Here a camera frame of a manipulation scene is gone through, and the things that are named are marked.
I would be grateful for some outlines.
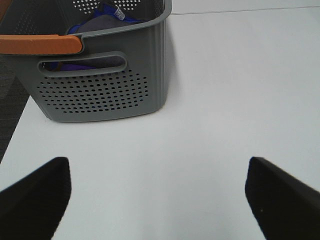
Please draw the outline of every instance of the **dark carpet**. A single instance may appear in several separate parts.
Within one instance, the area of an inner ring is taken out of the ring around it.
[[[0,58],[0,162],[25,108],[29,94]]]

